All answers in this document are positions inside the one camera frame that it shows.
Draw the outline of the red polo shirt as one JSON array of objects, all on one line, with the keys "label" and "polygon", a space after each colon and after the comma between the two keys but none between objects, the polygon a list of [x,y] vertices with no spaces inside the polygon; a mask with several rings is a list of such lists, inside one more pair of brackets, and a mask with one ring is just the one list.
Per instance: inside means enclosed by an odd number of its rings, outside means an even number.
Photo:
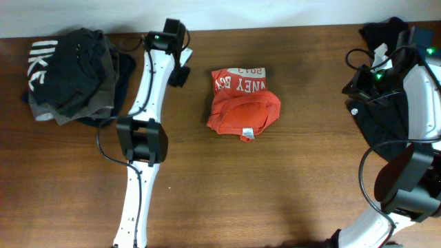
[{"label": "red polo shirt", "polygon": [[281,102],[267,89],[265,68],[212,72],[214,99],[207,126],[250,142],[279,119]]}]

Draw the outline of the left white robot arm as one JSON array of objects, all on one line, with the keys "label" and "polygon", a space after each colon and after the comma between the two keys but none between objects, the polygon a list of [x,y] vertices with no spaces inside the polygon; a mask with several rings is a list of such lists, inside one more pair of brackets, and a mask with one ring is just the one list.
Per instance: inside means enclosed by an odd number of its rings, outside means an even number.
[{"label": "left white robot arm", "polygon": [[116,122],[116,133],[127,167],[127,188],[116,248],[147,246],[147,217],[160,164],[168,150],[168,137],[161,124],[167,86],[183,87],[192,55],[189,32],[183,23],[167,19],[160,32],[142,37],[145,48],[143,75],[129,114]]}]

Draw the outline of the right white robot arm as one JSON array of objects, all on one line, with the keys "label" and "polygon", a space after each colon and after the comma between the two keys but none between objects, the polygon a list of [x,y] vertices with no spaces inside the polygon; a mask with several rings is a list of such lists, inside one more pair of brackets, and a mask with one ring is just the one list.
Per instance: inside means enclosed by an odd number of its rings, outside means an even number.
[{"label": "right white robot arm", "polygon": [[440,50],[432,37],[418,27],[394,34],[343,87],[369,152],[387,163],[365,194],[367,210],[326,247],[389,247],[400,230],[440,216]]}]

